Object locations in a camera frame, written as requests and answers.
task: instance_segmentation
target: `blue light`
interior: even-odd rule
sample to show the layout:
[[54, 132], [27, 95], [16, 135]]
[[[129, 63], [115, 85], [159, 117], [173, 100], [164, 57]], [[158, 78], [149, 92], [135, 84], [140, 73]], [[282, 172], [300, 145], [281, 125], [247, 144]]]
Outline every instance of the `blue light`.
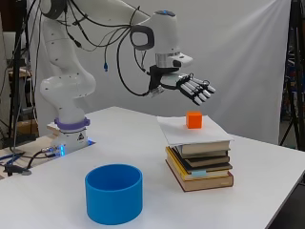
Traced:
[[65, 147], [64, 146], [60, 146], [60, 156], [64, 156], [65, 153]]

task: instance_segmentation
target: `white backdrop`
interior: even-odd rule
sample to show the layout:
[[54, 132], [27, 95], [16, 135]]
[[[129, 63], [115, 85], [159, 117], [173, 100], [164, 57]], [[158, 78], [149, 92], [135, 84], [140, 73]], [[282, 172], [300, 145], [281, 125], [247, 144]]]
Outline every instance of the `white backdrop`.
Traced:
[[[257, 140], [277, 143], [279, 112], [289, 23], [290, 0], [127, 0], [141, 10], [172, 10], [178, 16], [182, 52], [194, 58], [184, 73], [208, 79], [217, 89], [202, 107], [196, 107], [180, 92], [167, 91], [155, 98], [139, 98], [129, 94], [120, 83], [116, 65], [116, 47], [109, 48], [110, 70], [104, 73], [103, 50], [77, 55], [85, 69], [96, 78], [94, 94], [78, 102], [86, 113], [119, 106], [152, 115], [184, 115], [188, 110], [201, 110], [210, 115], [226, 131]], [[98, 43], [107, 30], [89, 23], [84, 28]], [[31, 45], [34, 69], [38, 34]], [[91, 48], [80, 32], [71, 33], [84, 47]], [[126, 82], [139, 93], [148, 88], [149, 78], [141, 73], [132, 57], [129, 40], [123, 43], [121, 69]], [[39, 53], [36, 104], [39, 131], [45, 135], [46, 125], [56, 111], [39, 93], [43, 78], [58, 74], [51, 66], [42, 42]], [[145, 62], [153, 64], [153, 54]]]

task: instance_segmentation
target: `orange cube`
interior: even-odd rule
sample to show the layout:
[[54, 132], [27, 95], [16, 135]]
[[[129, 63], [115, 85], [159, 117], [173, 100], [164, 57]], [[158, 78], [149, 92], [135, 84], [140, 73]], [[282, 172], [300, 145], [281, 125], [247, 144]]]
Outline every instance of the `orange cube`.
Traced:
[[189, 129], [202, 128], [202, 113], [201, 112], [187, 112], [187, 127]]

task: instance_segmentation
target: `robot finger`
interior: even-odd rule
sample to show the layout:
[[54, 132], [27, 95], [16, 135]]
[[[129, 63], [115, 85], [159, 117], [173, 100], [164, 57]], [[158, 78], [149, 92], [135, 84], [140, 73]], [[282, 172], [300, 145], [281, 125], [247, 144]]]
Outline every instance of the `robot finger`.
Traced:
[[188, 82], [186, 82], [185, 85], [186, 85], [189, 89], [191, 89], [192, 91], [196, 90], [196, 87], [193, 86], [192, 84], [188, 83]]
[[216, 89], [209, 85], [208, 86], [208, 91], [209, 91], [209, 93], [214, 94], [216, 92]]
[[203, 94], [199, 94], [198, 96], [199, 96], [199, 98], [200, 98], [202, 101], [204, 101], [204, 102], [207, 101], [207, 99], [208, 99], [208, 98], [207, 98], [205, 95], [203, 95]]
[[201, 85], [197, 84], [196, 82], [194, 82], [192, 80], [190, 80], [188, 83], [193, 85], [194, 87], [201, 87]]
[[[191, 89], [192, 91], [195, 91], [195, 90], [196, 90], [196, 87], [195, 87], [194, 85], [190, 84], [189, 82], [185, 83], [185, 85], [186, 85], [189, 89]], [[203, 102], [207, 101], [207, 99], [208, 99], [204, 94], [199, 94], [198, 97], [199, 97], [199, 98], [201, 99], [201, 101], [203, 101]]]
[[197, 83], [197, 84], [205, 85], [205, 82], [203, 82], [202, 80], [197, 79], [197, 78], [192, 78], [192, 81], [195, 82], [195, 83]]
[[200, 79], [193, 78], [192, 80], [190, 80], [190, 82], [199, 84], [202, 88], [207, 90], [210, 94], [214, 94], [216, 92], [216, 89], [214, 87], [210, 86], [209, 83], [204, 82]]
[[[191, 97], [191, 96], [193, 95], [193, 91], [192, 91], [191, 89], [189, 89], [186, 85], [182, 84], [182, 85], [181, 85], [181, 89], [183, 89], [183, 91], [184, 91], [185, 93], [189, 94], [188, 97]], [[198, 96], [196, 96], [193, 100], [195, 101], [195, 103], [196, 103], [197, 105], [202, 104], [202, 101], [201, 101], [201, 99], [200, 99]]]
[[209, 94], [208, 91], [206, 91], [206, 90], [204, 90], [202, 93], [203, 93], [204, 95], [206, 95], [208, 98], [211, 97], [211, 94]]

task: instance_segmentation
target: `white paper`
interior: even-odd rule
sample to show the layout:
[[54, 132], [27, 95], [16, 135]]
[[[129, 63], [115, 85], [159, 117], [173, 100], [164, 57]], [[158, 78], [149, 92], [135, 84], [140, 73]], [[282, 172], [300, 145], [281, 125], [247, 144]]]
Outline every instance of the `white paper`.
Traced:
[[188, 129], [186, 117], [158, 117], [164, 136], [171, 146], [233, 140], [208, 116], [203, 116], [201, 129]]

